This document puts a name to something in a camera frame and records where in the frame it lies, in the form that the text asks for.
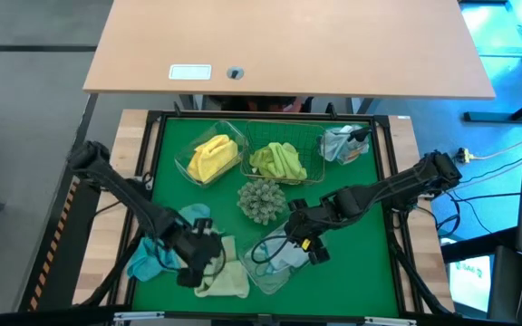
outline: blue cloth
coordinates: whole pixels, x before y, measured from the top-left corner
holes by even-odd
[[[189,223],[193,224],[197,218],[209,218],[210,208],[204,204],[193,204],[183,207],[179,210],[179,214]],[[132,257],[130,258],[126,274],[128,277],[136,277],[141,282],[146,282],[152,277],[158,275],[162,271],[176,272],[180,268],[177,253],[173,250],[159,249],[160,261],[169,269],[162,268],[159,260],[156,258],[154,250],[154,242],[148,237],[142,237],[140,244]]]

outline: clear plastic container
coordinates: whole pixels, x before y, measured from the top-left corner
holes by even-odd
[[[195,156],[198,146],[208,142],[217,135],[227,135],[228,138],[237,144],[237,154],[231,159],[223,160],[225,163],[222,166],[215,168],[212,175],[207,175],[205,180],[198,180],[190,175],[188,172],[190,161]],[[221,120],[215,123],[207,131],[203,132],[196,139],[191,141],[185,148],[183,148],[174,157],[175,164],[179,169],[180,173],[190,182],[200,187],[208,187],[221,177],[225,172],[229,171],[243,158],[243,149],[245,147],[245,136],[235,126],[225,120]]]
[[[295,275],[297,272],[299,272],[304,266],[309,263],[309,257],[307,253],[304,253],[306,256],[306,259],[298,260],[297,262],[299,265],[297,267],[293,267],[292,265],[285,265],[283,267],[277,267],[275,262],[272,260],[271,262],[263,263],[263,264],[257,264],[253,261],[251,255],[253,254],[257,261],[263,261],[266,259],[269,255],[269,252],[267,251],[267,247],[263,247],[260,245],[254,253],[252,253],[252,250],[254,249],[255,245],[258,244],[261,240],[273,236],[273,235],[281,235],[285,234],[284,231],[285,223],[283,223],[281,226],[279,226],[275,231],[271,232],[270,234],[264,236],[263,238],[258,239],[251,239],[244,245],[246,248],[245,250],[238,251],[238,257],[243,266],[245,267],[247,273],[249,274],[249,277],[251,280],[253,280],[253,283],[255,283],[256,286],[263,291],[265,294],[273,294],[277,292],[282,286],[284,286],[293,275]],[[269,240],[269,241],[275,241],[275,245],[278,247],[280,244],[282,244],[284,241],[287,241],[284,238],[279,238],[275,240]]]

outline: green table surface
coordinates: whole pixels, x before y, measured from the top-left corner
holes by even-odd
[[[245,249],[243,246],[250,247],[251,239],[261,239],[280,226],[287,214],[269,226],[248,219],[237,207],[237,190],[249,181],[241,174],[239,166],[203,189],[187,181],[174,164],[175,153],[215,122],[167,119],[153,201],[175,209],[195,203],[208,205],[217,227],[235,236],[237,250]],[[230,122],[245,134],[245,120]],[[325,128],[343,125],[315,123]],[[370,150],[345,166],[325,162],[325,179],[321,183],[285,185],[282,189],[287,200],[305,198],[309,206],[315,206],[319,197],[337,188],[376,181],[374,155]],[[147,282],[137,282],[132,308],[134,311],[165,312],[398,316],[381,206],[375,205],[359,223],[327,232],[324,238],[331,260],[306,265],[274,294],[264,294],[249,280],[251,290],[246,299],[198,298],[193,289],[176,285],[176,274],[161,273]]]

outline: yellow cloth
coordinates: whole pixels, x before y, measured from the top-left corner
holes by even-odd
[[[195,148],[187,171],[195,180],[207,183],[219,170],[232,168],[238,162],[237,153],[235,141],[227,135],[216,135]]]

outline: green cloth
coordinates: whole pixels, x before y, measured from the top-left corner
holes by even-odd
[[[219,231],[235,236],[237,253],[251,249],[263,236],[283,224],[289,217],[284,213],[277,221],[264,226],[247,218],[237,206],[237,191],[249,179],[239,168],[231,168],[207,188],[196,186],[183,177],[175,165],[174,156],[197,135],[218,120],[165,119],[152,201],[161,206],[181,209],[199,203],[211,209],[211,218]],[[247,120],[228,120],[245,132]],[[304,121],[324,128],[343,127],[346,123]],[[289,141],[296,149],[306,139]],[[370,150],[354,162],[340,165],[325,162],[324,181],[309,186],[282,185],[286,200],[304,198],[309,206],[320,204],[320,197],[344,186],[370,185],[378,181],[376,157]],[[382,218],[382,205],[376,204],[359,223],[328,231],[324,242],[332,259],[324,264],[307,265],[298,271],[275,294],[264,294],[249,279],[246,299],[232,297],[198,298],[194,289],[177,285],[177,275],[160,273],[147,282],[136,282],[132,300],[135,312],[209,312],[267,313],[283,315],[321,315],[334,317],[377,316],[398,317],[394,295],[392,268]]]
[[[263,177],[285,177],[305,180],[307,171],[299,162],[299,154],[290,143],[273,142],[257,150],[249,159],[253,168],[258,168]]]

